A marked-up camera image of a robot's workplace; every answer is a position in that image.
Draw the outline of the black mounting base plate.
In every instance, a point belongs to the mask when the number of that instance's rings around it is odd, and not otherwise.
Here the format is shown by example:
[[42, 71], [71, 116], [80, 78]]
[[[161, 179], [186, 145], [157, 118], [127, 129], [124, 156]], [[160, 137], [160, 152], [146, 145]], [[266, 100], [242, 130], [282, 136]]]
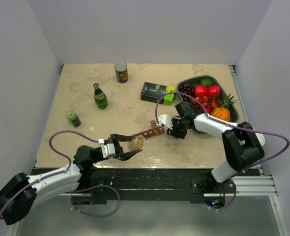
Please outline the black mounting base plate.
[[219, 194], [222, 189], [233, 189], [230, 180], [217, 183], [207, 170], [201, 169], [118, 169], [77, 168], [67, 173], [58, 169], [30, 176], [35, 181], [26, 193], [36, 206], [60, 194], [93, 189], [93, 203], [105, 204], [108, 200], [122, 201], [185, 201], [202, 204], [205, 194]]

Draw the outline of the small green lidded jar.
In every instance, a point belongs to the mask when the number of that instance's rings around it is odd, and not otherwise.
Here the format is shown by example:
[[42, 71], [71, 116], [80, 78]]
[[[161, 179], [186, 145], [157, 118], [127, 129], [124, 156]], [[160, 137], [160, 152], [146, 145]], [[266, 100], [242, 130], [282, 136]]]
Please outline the small green lidded jar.
[[73, 127], [79, 127], [81, 125], [81, 120], [74, 110], [67, 111], [65, 115]]

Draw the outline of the green glass bottle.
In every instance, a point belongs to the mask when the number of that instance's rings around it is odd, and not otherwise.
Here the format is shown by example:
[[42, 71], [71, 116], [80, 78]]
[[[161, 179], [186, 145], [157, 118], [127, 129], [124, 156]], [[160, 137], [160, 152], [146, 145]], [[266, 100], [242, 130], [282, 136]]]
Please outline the green glass bottle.
[[108, 106], [108, 99], [100, 88], [98, 83], [93, 84], [94, 87], [94, 101], [99, 109], [106, 109]]

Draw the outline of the black green product box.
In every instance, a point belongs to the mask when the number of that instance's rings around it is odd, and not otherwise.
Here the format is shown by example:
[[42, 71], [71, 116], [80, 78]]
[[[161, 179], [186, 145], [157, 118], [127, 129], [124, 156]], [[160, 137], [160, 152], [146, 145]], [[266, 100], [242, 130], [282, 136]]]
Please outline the black green product box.
[[[157, 103], [158, 100], [165, 94], [174, 92], [174, 87], [169, 87], [165, 85], [153, 84], [150, 82], [144, 82], [143, 88], [141, 90], [140, 98], [142, 101], [148, 101]], [[173, 101], [176, 99], [176, 94], [169, 94], [162, 98], [160, 104], [171, 106]]]

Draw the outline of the red cherries cluster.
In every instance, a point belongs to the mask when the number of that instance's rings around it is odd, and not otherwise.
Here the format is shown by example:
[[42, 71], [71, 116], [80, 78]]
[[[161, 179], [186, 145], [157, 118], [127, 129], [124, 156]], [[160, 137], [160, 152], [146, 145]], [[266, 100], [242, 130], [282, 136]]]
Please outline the red cherries cluster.
[[202, 111], [203, 107], [205, 107], [206, 111], [211, 114], [214, 109], [219, 108], [219, 102], [216, 100], [216, 98], [213, 97], [196, 97], [197, 101], [199, 101], [202, 105], [199, 105], [195, 100], [191, 100], [191, 106], [194, 109], [194, 111]]

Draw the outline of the red apple left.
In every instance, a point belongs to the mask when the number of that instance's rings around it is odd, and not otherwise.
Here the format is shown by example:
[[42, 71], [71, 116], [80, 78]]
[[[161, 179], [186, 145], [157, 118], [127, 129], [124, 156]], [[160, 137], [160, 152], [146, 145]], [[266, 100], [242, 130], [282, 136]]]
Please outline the red apple left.
[[197, 85], [195, 88], [195, 97], [207, 96], [207, 87], [204, 85]]

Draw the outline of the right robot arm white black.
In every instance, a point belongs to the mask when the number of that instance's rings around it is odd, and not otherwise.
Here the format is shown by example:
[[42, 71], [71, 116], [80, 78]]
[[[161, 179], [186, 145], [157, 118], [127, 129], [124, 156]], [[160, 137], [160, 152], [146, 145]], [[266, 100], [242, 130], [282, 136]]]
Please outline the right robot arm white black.
[[223, 142], [226, 160], [198, 183], [203, 192], [218, 193], [224, 182], [264, 157], [265, 137], [255, 134], [250, 123], [224, 122], [202, 111], [194, 111], [187, 101], [175, 106], [178, 115], [160, 115], [158, 123], [167, 127], [167, 134], [184, 139], [187, 130], [209, 134]]

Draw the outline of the green lime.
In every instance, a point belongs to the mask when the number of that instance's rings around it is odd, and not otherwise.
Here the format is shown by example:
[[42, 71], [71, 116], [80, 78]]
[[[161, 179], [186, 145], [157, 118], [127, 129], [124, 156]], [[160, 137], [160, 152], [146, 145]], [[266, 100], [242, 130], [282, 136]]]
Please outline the green lime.
[[208, 88], [214, 85], [214, 82], [210, 78], [203, 78], [200, 80], [199, 85], [202, 85]]

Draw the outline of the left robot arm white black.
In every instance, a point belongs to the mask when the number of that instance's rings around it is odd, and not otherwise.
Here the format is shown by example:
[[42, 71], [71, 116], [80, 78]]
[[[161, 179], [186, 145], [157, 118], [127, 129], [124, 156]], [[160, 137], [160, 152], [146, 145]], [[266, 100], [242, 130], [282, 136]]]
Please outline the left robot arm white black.
[[53, 148], [55, 153], [68, 160], [68, 164], [39, 175], [16, 174], [0, 190], [0, 220], [12, 225], [26, 217], [33, 207], [53, 197], [73, 191], [86, 192], [88, 177], [96, 169], [95, 163], [111, 158], [127, 161], [141, 152], [141, 149], [123, 151], [120, 143], [132, 139], [131, 136], [112, 134], [108, 139], [97, 140], [97, 148], [80, 146], [73, 159]]

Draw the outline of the orange labelled tin can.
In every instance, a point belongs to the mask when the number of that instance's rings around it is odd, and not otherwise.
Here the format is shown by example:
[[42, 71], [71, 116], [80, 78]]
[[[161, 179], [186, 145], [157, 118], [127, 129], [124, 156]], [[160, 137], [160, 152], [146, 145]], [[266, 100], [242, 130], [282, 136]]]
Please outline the orange labelled tin can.
[[124, 62], [118, 62], [114, 66], [116, 72], [116, 79], [119, 83], [126, 83], [128, 81], [127, 64]]

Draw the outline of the aluminium frame rail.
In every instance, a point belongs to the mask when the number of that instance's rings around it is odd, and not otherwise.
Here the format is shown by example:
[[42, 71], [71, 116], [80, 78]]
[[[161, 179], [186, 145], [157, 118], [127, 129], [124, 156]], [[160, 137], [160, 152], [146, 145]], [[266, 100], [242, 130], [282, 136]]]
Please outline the aluminium frame rail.
[[237, 196], [275, 196], [271, 177], [259, 176], [257, 169], [248, 176], [231, 180], [203, 192], [198, 183], [206, 179], [209, 169], [97, 169], [76, 191], [75, 196], [87, 197], [88, 187], [98, 186], [93, 196], [98, 202], [116, 199], [116, 190], [124, 201], [191, 201], [206, 198]]

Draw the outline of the small pineapple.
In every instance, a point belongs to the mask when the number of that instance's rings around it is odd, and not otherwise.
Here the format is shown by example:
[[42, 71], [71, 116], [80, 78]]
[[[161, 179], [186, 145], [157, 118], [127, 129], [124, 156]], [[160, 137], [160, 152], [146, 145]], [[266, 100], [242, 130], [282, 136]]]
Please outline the small pineapple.
[[231, 108], [235, 103], [233, 95], [224, 95], [219, 107], [214, 108], [211, 115], [224, 121], [231, 121]]

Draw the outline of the clear pill jar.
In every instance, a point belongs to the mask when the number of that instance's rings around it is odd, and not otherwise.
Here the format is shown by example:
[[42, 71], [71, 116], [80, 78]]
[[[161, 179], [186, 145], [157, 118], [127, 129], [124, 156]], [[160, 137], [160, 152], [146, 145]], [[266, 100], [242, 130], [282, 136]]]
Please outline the clear pill jar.
[[132, 140], [130, 140], [128, 142], [128, 149], [130, 151], [134, 151], [134, 150], [139, 150], [141, 149], [145, 144], [145, 137], [142, 135], [138, 135], [132, 138]]

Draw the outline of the white paper cup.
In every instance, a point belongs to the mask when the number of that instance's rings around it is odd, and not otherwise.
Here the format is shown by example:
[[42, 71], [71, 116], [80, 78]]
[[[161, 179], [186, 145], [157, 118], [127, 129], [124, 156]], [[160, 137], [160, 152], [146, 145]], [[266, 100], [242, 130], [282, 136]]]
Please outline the white paper cup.
[[266, 139], [265, 136], [261, 133], [255, 133], [260, 145], [263, 147], [265, 145]]

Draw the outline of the red apple right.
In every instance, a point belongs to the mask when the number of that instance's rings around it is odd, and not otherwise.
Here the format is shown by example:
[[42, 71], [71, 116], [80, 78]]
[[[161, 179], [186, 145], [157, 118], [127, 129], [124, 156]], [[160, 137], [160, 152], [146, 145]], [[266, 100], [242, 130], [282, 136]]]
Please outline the red apple right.
[[220, 89], [219, 86], [217, 86], [217, 85], [212, 85], [212, 86], [209, 86], [209, 87], [207, 88], [207, 96], [208, 96], [208, 97], [213, 97], [213, 96], [215, 96], [215, 98], [218, 98], [218, 97], [220, 97], [220, 95], [221, 95], [221, 89]]

